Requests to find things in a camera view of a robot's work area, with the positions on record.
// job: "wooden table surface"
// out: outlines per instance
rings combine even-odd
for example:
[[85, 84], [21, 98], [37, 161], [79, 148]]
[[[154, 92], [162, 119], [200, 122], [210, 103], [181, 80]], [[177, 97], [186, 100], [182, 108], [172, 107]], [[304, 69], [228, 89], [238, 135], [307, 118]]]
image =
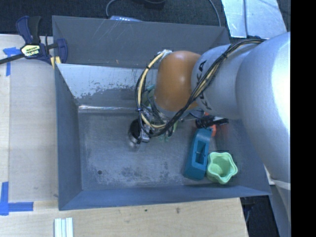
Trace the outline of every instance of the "wooden table surface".
[[[22, 40], [18, 36], [12, 38], [19, 47]], [[13, 45], [7, 40], [5, 35], [0, 35], [0, 59], [6, 57], [2, 52], [3, 47]], [[27, 62], [14, 61], [11, 63], [12, 69]], [[9, 181], [9, 170], [21, 165], [19, 159], [9, 159], [12, 75], [6, 76], [5, 72], [6, 64], [0, 65], [0, 182]], [[0, 236], [53, 236], [54, 219], [67, 217], [73, 218], [75, 237], [248, 236], [239, 198], [73, 211], [59, 211], [57, 200], [34, 201], [32, 212], [10, 212], [8, 216], [0, 216]]]

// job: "green cup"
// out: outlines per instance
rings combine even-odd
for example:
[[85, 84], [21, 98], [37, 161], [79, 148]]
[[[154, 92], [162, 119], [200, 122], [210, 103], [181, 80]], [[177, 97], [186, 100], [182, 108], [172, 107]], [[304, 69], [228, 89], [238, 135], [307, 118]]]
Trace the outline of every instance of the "green cup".
[[206, 177], [220, 184], [226, 184], [238, 172], [230, 153], [211, 152], [207, 157]]

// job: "blue clamp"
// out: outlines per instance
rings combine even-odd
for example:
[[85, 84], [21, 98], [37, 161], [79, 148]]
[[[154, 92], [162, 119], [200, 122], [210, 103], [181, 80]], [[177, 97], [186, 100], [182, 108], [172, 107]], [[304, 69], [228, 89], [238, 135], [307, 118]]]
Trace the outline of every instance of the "blue clamp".
[[201, 180], [206, 174], [207, 156], [212, 129], [197, 129], [189, 151], [184, 176], [194, 180]]
[[26, 59], [37, 59], [51, 64], [51, 55], [49, 49], [59, 48], [59, 58], [64, 63], [67, 60], [68, 49], [65, 39], [58, 39], [56, 44], [44, 45], [40, 42], [38, 35], [38, 25], [40, 17], [24, 16], [17, 20], [16, 29], [25, 41], [25, 45], [21, 48], [21, 52]]

